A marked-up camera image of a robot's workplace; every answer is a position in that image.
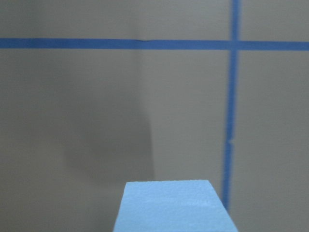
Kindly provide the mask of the light blue foam block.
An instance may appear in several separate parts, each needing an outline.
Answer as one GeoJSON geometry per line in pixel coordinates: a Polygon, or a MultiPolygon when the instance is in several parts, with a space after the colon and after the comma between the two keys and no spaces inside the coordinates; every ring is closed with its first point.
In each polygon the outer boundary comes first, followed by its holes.
{"type": "Polygon", "coordinates": [[[208,180],[127,182],[115,232],[236,232],[208,180]]]}

